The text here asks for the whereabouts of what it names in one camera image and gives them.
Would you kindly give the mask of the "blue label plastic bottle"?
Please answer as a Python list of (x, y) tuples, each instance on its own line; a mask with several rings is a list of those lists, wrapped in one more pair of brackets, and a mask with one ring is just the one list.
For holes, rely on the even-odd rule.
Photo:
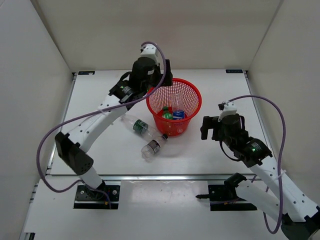
[(183, 93), (173, 93), (171, 95), (172, 116), (174, 120), (185, 118)]

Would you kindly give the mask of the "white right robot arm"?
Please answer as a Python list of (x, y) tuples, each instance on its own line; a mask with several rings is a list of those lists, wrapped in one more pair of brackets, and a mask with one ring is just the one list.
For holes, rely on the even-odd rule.
[(320, 230), (320, 207), (310, 200), (287, 176), (271, 150), (245, 129), (245, 119), (235, 113), (224, 117), (204, 117), (201, 138), (213, 130), (212, 140), (225, 144), (272, 191), (268, 194), (240, 173), (225, 180), (224, 193), (230, 200), (244, 199), (277, 222), (289, 240), (309, 240)]

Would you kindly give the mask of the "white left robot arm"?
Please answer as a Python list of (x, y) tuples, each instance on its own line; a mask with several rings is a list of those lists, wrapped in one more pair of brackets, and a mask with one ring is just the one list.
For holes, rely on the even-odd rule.
[(188, 127), (191, 119), (202, 106), (202, 96), (195, 85), (180, 78), (173, 78), (170, 61), (164, 61), (166, 69), (161, 72), (155, 56), (140, 56), (132, 69), (124, 73), (113, 86), (99, 109), (85, 118), (68, 133), (55, 136), (57, 154), (64, 163), (87, 186), (87, 194), (100, 200), (105, 194), (105, 183), (94, 168), (94, 160), (87, 152), (97, 138), (118, 118), (126, 114), (138, 101), (147, 97), (150, 108), (160, 106), (171, 94), (182, 93), (182, 107), (186, 117), (181, 120), (162, 118), (155, 114), (156, 126), (165, 134), (178, 136)]

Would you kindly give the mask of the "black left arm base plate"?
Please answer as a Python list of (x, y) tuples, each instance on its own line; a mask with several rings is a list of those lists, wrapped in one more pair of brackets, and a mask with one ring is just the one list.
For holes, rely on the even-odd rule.
[(103, 192), (93, 191), (84, 184), (78, 184), (74, 196), (73, 208), (85, 210), (117, 210), (119, 208), (121, 183), (105, 181)]

